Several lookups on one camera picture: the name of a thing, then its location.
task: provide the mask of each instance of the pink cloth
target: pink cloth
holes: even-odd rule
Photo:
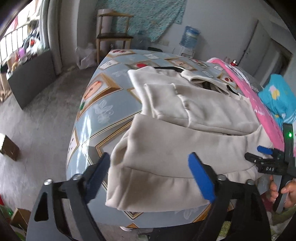
[[[244,79],[244,76],[240,75],[240,71],[233,66],[223,62],[218,58],[211,58],[207,62],[219,64],[227,74],[236,82],[237,86],[241,89],[243,94],[250,99],[251,105],[256,113],[259,122],[262,124],[266,131],[270,141],[273,143],[274,148],[284,151],[284,137],[283,133],[275,122],[265,105],[262,103],[257,94],[251,89],[248,80]]]

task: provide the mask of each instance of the wooden chair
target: wooden chair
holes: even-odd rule
[[[104,33],[104,34],[102,34],[101,31],[102,31],[103,17],[106,17],[106,16],[127,17],[125,33]],[[125,48],[126,41],[127,41],[127,42],[129,42],[127,49],[130,48],[131,40],[133,37],[128,35],[127,32],[128,32],[129,20],[130,20],[130,18],[133,17],[133,15],[126,14],[126,13],[119,13],[119,12],[110,12],[110,13],[100,14],[100,15],[98,15],[98,17],[101,17],[100,26],[99,26],[99,34],[96,38],[97,64],[99,65],[101,41],[105,41],[105,40],[123,41],[123,46],[122,46],[123,49]]]

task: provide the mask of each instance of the blue water jug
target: blue water jug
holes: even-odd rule
[[[198,29],[192,28],[190,26],[186,26],[181,42],[179,44],[182,47],[192,50],[195,48],[197,44],[197,38],[199,34],[200,34],[200,31]]]

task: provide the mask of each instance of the window railing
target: window railing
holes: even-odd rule
[[[3,36],[0,41],[1,63],[7,56],[22,46],[24,39],[28,37],[28,24],[29,22],[26,22],[24,25],[17,27]]]

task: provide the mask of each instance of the wall outlet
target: wall outlet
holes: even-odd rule
[[[168,40],[166,40],[166,39],[162,39],[162,40],[159,40],[159,41],[158,41],[159,44],[164,45],[164,46],[168,46],[169,42],[170,42],[170,41],[168,41]]]

